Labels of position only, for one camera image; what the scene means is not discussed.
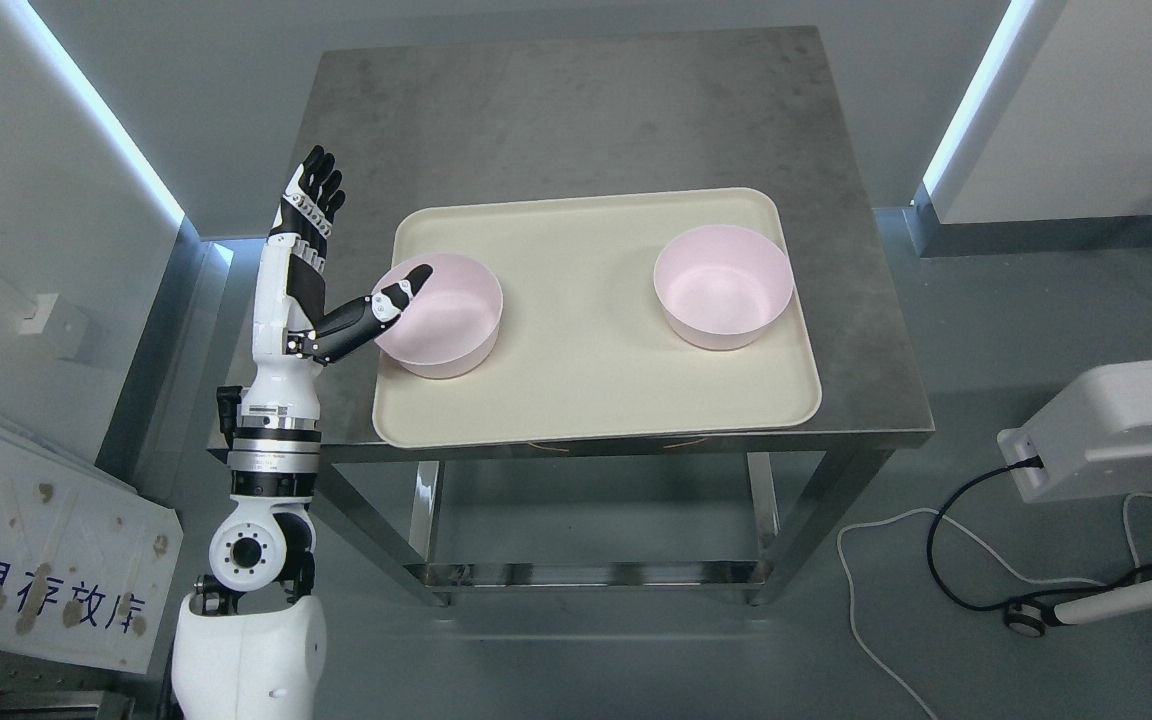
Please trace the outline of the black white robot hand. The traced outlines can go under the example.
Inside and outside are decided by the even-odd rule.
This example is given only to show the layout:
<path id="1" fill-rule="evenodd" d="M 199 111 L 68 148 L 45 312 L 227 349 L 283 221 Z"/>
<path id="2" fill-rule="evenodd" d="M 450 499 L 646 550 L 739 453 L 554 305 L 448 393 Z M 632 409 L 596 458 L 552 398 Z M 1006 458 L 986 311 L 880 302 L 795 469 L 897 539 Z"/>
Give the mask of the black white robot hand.
<path id="1" fill-rule="evenodd" d="M 380 290 L 326 309 L 326 256 L 343 174 L 332 152 L 314 145 L 279 197 L 253 300 L 253 356 L 297 357 L 329 365 L 396 327 L 434 275 L 420 263 Z"/>

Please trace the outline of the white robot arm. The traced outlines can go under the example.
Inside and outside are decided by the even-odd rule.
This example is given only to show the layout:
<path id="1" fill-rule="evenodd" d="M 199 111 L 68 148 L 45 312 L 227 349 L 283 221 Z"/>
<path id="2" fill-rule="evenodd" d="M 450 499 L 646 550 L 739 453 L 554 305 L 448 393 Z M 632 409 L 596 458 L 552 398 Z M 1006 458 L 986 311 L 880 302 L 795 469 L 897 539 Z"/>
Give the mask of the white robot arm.
<path id="1" fill-rule="evenodd" d="M 180 602 L 172 687 L 185 719 L 314 715 L 326 661 L 308 516 L 321 442 L 314 377 L 306 361 L 262 361 L 251 387 L 218 391 L 236 506 Z"/>

